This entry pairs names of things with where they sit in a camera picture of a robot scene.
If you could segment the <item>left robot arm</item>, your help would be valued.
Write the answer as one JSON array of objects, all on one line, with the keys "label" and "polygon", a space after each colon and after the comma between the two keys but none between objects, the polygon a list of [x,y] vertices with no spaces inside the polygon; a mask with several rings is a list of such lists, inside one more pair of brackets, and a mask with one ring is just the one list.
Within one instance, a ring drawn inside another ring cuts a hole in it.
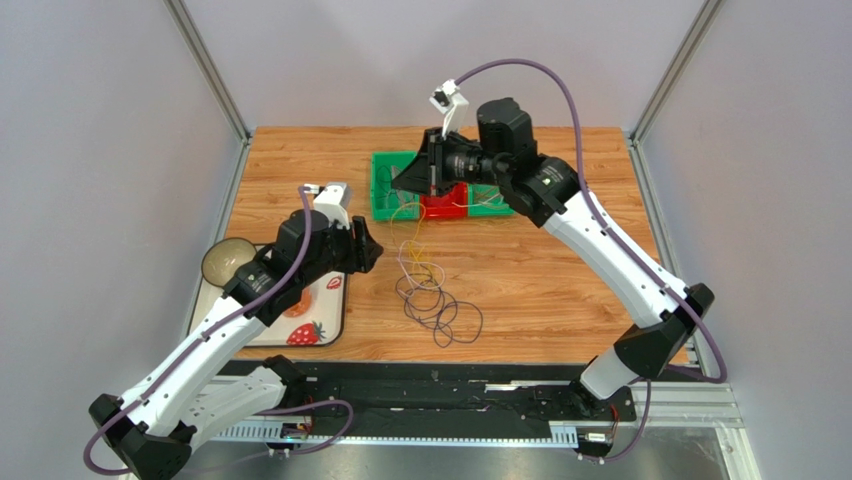
[{"label": "left robot arm", "polygon": [[102,440],[139,479],[172,479],[192,454],[255,414],[310,409],[305,374],[282,355],[205,395],[203,388],[243,347],[332,273],[368,273],[383,253],[362,216],[297,210],[277,239],[258,247],[243,238],[215,244],[205,281],[222,289],[198,327],[150,374],[120,395],[89,407]]}]

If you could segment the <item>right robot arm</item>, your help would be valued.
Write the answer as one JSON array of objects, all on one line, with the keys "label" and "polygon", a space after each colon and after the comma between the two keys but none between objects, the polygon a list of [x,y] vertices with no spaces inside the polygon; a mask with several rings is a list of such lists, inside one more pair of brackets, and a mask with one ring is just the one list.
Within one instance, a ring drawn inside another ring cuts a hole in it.
[{"label": "right robot arm", "polygon": [[644,253],[583,190],[566,161],[539,152],[532,119],[511,98],[477,110],[470,140],[440,127],[425,131],[396,190],[422,197],[456,185],[498,187],[504,202],[575,252],[616,294],[633,325],[579,376],[577,394],[603,401],[637,378],[660,375],[715,300],[704,284],[687,285]]}]

